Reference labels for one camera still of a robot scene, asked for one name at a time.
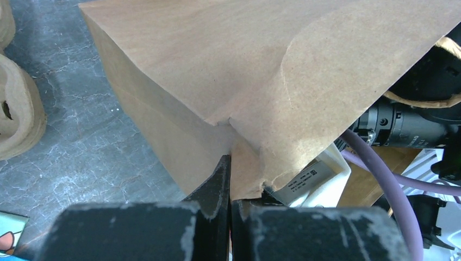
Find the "brown cardboard cup carriers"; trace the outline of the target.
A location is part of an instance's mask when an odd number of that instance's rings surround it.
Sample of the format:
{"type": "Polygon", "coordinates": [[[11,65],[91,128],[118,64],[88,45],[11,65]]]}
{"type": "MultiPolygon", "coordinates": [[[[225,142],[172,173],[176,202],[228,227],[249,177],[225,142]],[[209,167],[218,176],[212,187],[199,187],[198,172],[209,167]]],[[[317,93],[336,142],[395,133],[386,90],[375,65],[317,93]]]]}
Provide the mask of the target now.
{"type": "Polygon", "coordinates": [[[16,32],[9,1],[1,1],[1,160],[18,156],[42,138],[47,115],[31,76],[4,54],[16,32]]]}

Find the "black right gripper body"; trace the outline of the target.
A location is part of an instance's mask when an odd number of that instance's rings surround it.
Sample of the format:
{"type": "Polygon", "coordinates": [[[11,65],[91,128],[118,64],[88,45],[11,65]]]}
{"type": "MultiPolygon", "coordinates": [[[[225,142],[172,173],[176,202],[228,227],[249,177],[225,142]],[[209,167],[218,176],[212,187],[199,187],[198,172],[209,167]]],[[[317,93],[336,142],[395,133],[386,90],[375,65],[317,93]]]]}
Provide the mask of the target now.
{"type": "Polygon", "coordinates": [[[460,183],[460,25],[442,37],[349,129],[368,145],[442,149],[431,166],[460,183]]]}

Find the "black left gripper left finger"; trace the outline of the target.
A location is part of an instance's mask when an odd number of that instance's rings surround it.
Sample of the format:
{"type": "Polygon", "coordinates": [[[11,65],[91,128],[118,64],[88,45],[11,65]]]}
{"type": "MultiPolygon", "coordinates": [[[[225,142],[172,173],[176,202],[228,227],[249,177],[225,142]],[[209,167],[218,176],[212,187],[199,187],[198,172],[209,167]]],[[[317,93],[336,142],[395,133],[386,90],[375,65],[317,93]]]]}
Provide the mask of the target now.
{"type": "Polygon", "coordinates": [[[222,156],[180,202],[74,204],[37,260],[228,260],[230,170],[222,156]]]}

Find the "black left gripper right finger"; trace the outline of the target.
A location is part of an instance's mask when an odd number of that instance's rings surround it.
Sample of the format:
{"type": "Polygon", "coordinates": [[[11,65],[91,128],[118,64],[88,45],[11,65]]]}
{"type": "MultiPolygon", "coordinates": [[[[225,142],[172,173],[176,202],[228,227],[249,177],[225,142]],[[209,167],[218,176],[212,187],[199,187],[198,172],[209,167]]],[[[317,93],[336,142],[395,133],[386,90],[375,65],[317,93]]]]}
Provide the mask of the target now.
{"type": "Polygon", "coordinates": [[[289,208],[231,203],[235,260],[410,260],[394,220],[380,208],[289,208]]]}

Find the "brown paper takeout bag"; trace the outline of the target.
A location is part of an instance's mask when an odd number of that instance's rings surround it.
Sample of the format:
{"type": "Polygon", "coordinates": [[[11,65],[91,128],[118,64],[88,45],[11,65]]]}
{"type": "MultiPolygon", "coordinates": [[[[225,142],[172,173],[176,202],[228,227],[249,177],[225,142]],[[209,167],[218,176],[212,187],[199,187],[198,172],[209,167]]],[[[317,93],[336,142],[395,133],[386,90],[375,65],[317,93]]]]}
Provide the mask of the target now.
{"type": "Polygon", "coordinates": [[[122,109],[185,194],[285,186],[460,23],[460,1],[94,1],[122,109]]]}

